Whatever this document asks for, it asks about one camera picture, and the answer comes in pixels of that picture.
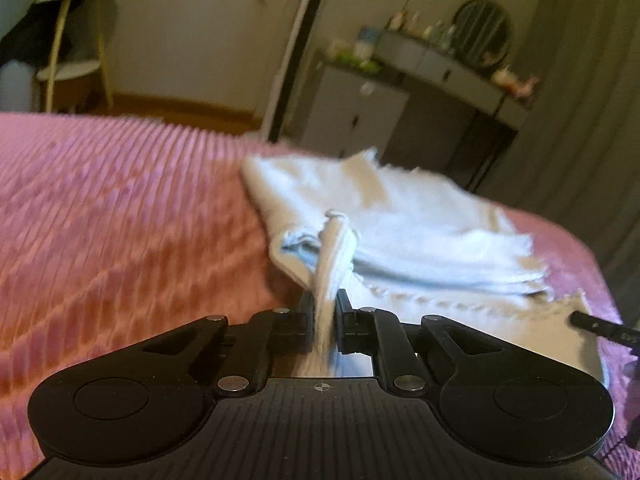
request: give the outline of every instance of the metal screw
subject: metal screw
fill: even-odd
[[[422,377],[417,375],[401,375],[394,381],[396,388],[405,392],[417,392],[426,386]]]
[[[226,392],[241,392],[248,385],[249,381],[239,375],[228,375],[218,381],[218,387]]]

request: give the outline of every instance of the pink bedspread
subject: pink bedspread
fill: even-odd
[[[57,370],[212,313],[233,323],[290,304],[299,291],[270,267],[258,215],[239,175],[244,156],[283,148],[140,120],[0,115],[0,478],[42,458],[26,407]],[[558,293],[583,288],[618,320],[591,253],[540,218],[536,234]],[[622,365],[608,343],[616,424],[624,434]],[[606,464],[633,479],[631,451]]]

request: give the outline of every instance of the gray curtain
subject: gray curtain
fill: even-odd
[[[563,225],[640,318],[640,0],[541,0],[515,64],[539,99],[480,194]]]

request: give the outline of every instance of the table leg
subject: table leg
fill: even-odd
[[[107,106],[113,107],[113,94],[111,94],[111,87],[109,85],[109,79],[107,76],[107,60],[104,53],[104,36],[102,34],[102,19],[100,16],[100,0],[95,0],[95,12],[96,12],[96,42],[98,48],[98,59],[100,60],[100,78],[102,81],[102,89],[104,90],[104,96],[107,99]]]
[[[49,80],[47,81],[47,104],[45,108],[47,114],[50,114],[53,110],[53,92],[56,85],[56,68],[60,54],[60,43],[62,42],[62,33],[65,30],[66,17],[69,14],[70,5],[71,0],[62,0],[58,20],[56,21],[56,34],[53,37],[53,45],[49,55]]]

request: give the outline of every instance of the white towel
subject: white towel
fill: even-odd
[[[601,378],[595,339],[566,322],[586,309],[581,295],[524,296],[546,290],[546,268],[495,205],[437,174],[380,168],[373,152],[248,158],[242,174],[271,259],[316,297],[314,350],[299,375],[370,374],[368,358],[338,356],[331,341],[335,294],[345,288],[354,308],[413,323],[440,314]],[[339,213],[325,226],[327,210]]]

